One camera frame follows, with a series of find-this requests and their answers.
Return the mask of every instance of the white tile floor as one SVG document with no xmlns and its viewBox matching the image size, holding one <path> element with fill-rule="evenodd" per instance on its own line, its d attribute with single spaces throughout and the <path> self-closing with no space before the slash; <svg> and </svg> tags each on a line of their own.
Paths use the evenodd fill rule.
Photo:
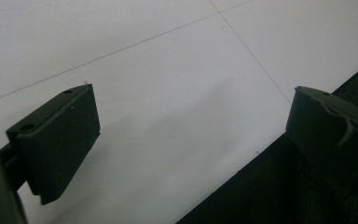
<svg viewBox="0 0 358 224">
<path fill-rule="evenodd" d="M 358 0 L 0 2 L 0 147 L 92 83 L 102 135 L 57 202 L 21 188 L 30 223 L 173 223 L 357 71 Z"/>
</svg>

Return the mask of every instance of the screw hole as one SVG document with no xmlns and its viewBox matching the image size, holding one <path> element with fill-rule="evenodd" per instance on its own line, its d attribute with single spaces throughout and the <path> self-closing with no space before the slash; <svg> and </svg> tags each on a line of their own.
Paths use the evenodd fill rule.
<svg viewBox="0 0 358 224">
<path fill-rule="evenodd" d="M 22 131 L 29 131 L 31 129 L 33 129 L 34 125 L 33 124 L 27 124 L 21 127 Z"/>
</svg>

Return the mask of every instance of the tile grout line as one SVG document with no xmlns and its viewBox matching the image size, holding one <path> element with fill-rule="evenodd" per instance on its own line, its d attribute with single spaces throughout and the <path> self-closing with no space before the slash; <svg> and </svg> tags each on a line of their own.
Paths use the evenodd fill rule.
<svg viewBox="0 0 358 224">
<path fill-rule="evenodd" d="M 192 21 L 192 22 L 190 22 L 190 23 L 188 23 L 188 24 L 185 24 L 185 25 L 176 27 L 176 28 L 174 28 L 174 29 L 172 29 L 172 30 L 169 30 L 169 31 L 167 31 L 167 32 L 164 32 L 164 33 L 162 33 L 162 34 L 149 37 L 149 38 L 147 38 L 147 39 L 145 39 L 145 40 L 142 40 L 142 41 L 137 42 L 137 43 L 135 43 L 135 44 L 129 45 L 129 46 L 123 48 L 123 49 L 118 49 L 118 50 L 116 50 L 116 51 L 114 51 L 114 52 L 112 52 L 112 53 L 106 54 L 106 55 L 101 56 L 101 57 L 99 57 L 99 58 L 97 58 L 97 59 L 91 60 L 91 61 L 86 62 L 86 63 L 82 63 L 81 65 L 78 65 L 78 66 L 76 66 L 76 67 L 67 69 L 67 70 L 65 70 L 65 71 L 63 71 L 63 72 L 60 72 L 59 74 L 56 74 L 56 75 L 54 75 L 54 76 L 52 76 L 52 77 L 43 78 L 42 80 L 36 81 L 35 83 L 29 84 L 29 85 L 27 85 L 27 86 L 25 86 L 25 87 L 21 87 L 21 88 L 15 90 L 15 91 L 11 91 L 11 92 L 5 93 L 5 94 L 1 95 L 0 98 L 3 98 L 3 97 L 5 97 L 5 96 L 7 96 L 7 95 L 10 95 L 11 93 L 14 93 L 14 92 L 16 92 L 16 91 L 22 91 L 22 90 L 24 90 L 24 89 L 27 89 L 27 88 L 29 88 L 29 87 L 31 87 L 31 86 L 33 86 L 33 85 L 36 85 L 36 84 L 41 83 L 41 82 L 43 82 L 43 81 L 49 80 L 49 79 L 51 79 L 51 78 L 58 77 L 58 76 L 60 76 L 60 75 L 63 75 L 63 74 L 65 74 L 65 73 L 67 73 L 67 72 L 70 72 L 70 71 L 75 70 L 75 69 L 77 69 L 77 68 L 79 68 L 79 67 L 85 66 L 85 65 L 87 65 L 87 64 L 95 63 L 95 62 L 97 62 L 97 61 L 99 61 L 99 60 L 101 60 L 101 59 L 103 59 L 103 58 L 109 57 L 109 56 L 111 56 L 111 55 L 113 55 L 113 54 L 116 54 L 116 53 L 119 53 L 119 52 L 121 52 L 121 51 L 123 51 L 123 50 L 126 50 L 126 49 L 129 49 L 129 48 L 135 47 L 135 46 L 137 46 L 137 45 L 143 44 L 143 43 L 146 42 L 146 41 L 149 41 L 149 40 L 152 40 L 152 39 L 154 39 L 154 38 L 160 37 L 160 36 L 162 36 L 162 35 L 166 35 L 166 34 L 168 34 L 168 33 L 174 32 L 174 31 L 179 30 L 179 29 L 181 29 L 181 28 L 184 28 L 184 27 L 187 27 L 187 26 L 189 26 L 189 25 L 192 25 L 192 24 L 194 24 L 194 23 L 196 23 L 196 22 L 206 20 L 206 19 L 208 19 L 208 18 L 210 18 L 210 17 L 212 17 L 212 16 L 215 16 L 215 15 L 218 15 L 218 14 L 220 14 L 220 12 L 217 10 L 216 13 L 211 14 L 211 15 L 209 15 L 209 16 L 206 16 L 206 17 L 204 17 L 204 18 L 201 18 L 201 19 L 199 19 L 199 20 Z"/>
<path fill-rule="evenodd" d="M 269 73 L 267 72 L 266 68 L 261 64 L 260 61 L 258 61 L 258 59 L 255 57 L 254 53 L 249 49 L 249 47 L 245 44 L 245 42 L 242 40 L 242 38 L 240 38 L 240 36 L 238 35 L 238 33 L 234 30 L 234 28 L 231 26 L 231 24 L 226 20 L 226 18 L 222 15 L 222 12 L 231 10 L 232 8 L 235 7 L 240 7 L 242 5 L 245 5 L 247 3 L 252 2 L 253 0 L 250 0 L 248 2 L 242 3 L 240 5 L 231 7 L 229 9 L 226 9 L 224 11 L 219 11 L 219 9 L 217 9 L 217 7 L 214 5 L 214 3 L 209 0 L 209 2 L 214 6 L 214 8 L 216 8 L 216 10 L 219 12 L 219 15 L 223 18 L 223 20 L 225 20 L 226 24 L 231 28 L 232 32 L 234 32 L 234 34 L 237 36 L 237 38 L 240 40 L 240 42 L 246 47 L 246 49 L 249 50 L 249 52 L 251 53 L 251 55 L 254 57 L 254 59 L 257 61 L 257 63 L 260 65 L 261 69 L 263 69 L 263 71 L 267 74 L 267 76 L 269 77 L 269 79 L 272 81 L 272 83 L 275 85 L 275 87 L 281 92 L 281 94 L 283 95 L 284 99 L 286 99 L 286 101 L 289 103 L 289 105 L 291 104 L 289 99 L 286 97 L 286 95 L 283 93 L 283 91 L 281 90 L 281 88 L 278 86 L 278 84 L 275 82 L 275 80 L 269 75 Z"/>
</svg>

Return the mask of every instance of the dark green object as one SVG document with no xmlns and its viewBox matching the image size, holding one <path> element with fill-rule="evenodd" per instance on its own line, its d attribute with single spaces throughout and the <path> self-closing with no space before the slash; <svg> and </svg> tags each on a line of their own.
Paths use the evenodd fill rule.
<svg viewBox="0 0 358 224">
<path fill-rule="evenodd" d="M 57 95 L 7 130 L 42 204 L 57 200 L 100 134 L 91 85 Z"/>
<path fill-rule="evenodd" d="M 17 189 L 28 181 L 41 203 L 61 197 L 100 135 L 91 85 L 72 88 L 7 130 L 0 150 L 0 223 L 26 223 Z"/>
</svg>

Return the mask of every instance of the white surface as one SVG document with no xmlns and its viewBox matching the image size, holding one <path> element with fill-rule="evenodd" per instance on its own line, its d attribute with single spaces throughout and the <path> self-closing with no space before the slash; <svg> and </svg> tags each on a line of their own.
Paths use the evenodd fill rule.
<svg viewBox="0 0 358 224">
<path fill-rule="evenodd" d="M 14 117 L 84 80 L 102 135 L 57 202 L 22 188 L 30 223 L 177 221 L 283 132 L 290 107 L 216 15 L 1 98 L 0 144 Z"/>
<path fill-rule="evenodd" d="M 0 96 L 214 13 L 208 0 L 0 1 Z"/>
<path fill-rule="evenodd" d="M 358 0 L 256 0 L 223 15 L 290 100 L 358 72 Z"/>
<path fill-rule="evenodd" d="M 21 188 L 30 223 L 173 223 L 283 133 L 279 89 L 358 71 L 358 1 L 213 3 L 230 24 L 200 0 L 0 2 L 0 96 L 72 69 L 0 98 L 0 147 L 84 81 L 102 124 L 57 202 Z"/>
<path fill-rule="evenodd" d="M 232 7 L 247 3 L 249 1 L 252 0 L 211 0 L 211 3 L 213 3 L 217 10 L 224 11 Z"/>
</svg>

